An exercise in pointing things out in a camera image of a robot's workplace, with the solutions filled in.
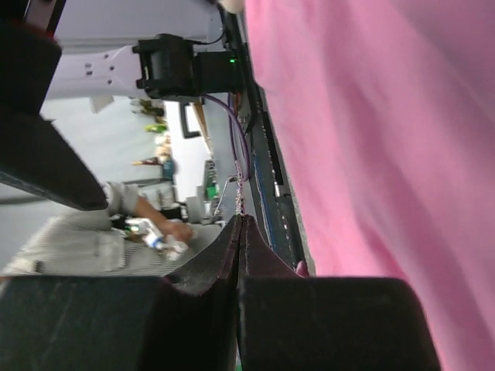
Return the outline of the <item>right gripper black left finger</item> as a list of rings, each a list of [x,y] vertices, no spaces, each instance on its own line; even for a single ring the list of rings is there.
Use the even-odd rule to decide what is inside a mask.
[[[165,277],[17,276],[1,286],[3,370],[232,370],[242,219]]]

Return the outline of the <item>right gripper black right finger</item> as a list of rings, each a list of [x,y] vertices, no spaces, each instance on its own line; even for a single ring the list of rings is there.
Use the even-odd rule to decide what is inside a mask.
[[[414,291],[384,277],[298,276],[243,219],[239,332],[246,370],[438,370]]]

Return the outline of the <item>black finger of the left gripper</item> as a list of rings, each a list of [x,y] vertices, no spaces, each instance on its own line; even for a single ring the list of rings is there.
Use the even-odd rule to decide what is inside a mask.
[[[105,209],[99,182],[40,114],[60,57],[50,37],[1,22],[1,181],[75,209]]]

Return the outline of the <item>pink t-shirt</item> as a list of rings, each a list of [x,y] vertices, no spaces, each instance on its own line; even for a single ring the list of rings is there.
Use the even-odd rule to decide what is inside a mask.
[[[445,370],[494,368],[494,3],[248,1],[320,275],[419,296]]]

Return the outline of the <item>person in grey sweater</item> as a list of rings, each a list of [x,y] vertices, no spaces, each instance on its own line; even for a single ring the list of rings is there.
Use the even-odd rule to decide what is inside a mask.
[[[111,217],[123,214],[151,220],[166,237],[188,242],[192,229],[166,219],[139,195],[134,185],[108,182],[103,186],[106,209],[72,209],[55,216],[22,247],[2,274],[76,276],[163,276],[191,260],[191,250],[172,247],[160,253],[141,242],[126,240],[113,228]]]

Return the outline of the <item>white daikon radish toy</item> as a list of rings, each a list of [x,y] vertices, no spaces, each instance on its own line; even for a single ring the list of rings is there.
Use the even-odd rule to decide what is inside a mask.
[[[227,12],[238,14],[244,10],[245,0],[218,0],[217,1]]]

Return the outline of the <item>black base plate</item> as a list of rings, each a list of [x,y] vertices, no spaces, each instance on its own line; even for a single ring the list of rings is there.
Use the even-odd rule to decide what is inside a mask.
[[[250,187],[255,215],[274,252],[287,265],[296,267],[305,260],[302,238],[268,104],[254,81],[244,20],[240,15],[226,14],[224,25],[244,83],[238,107],[251,150]]]

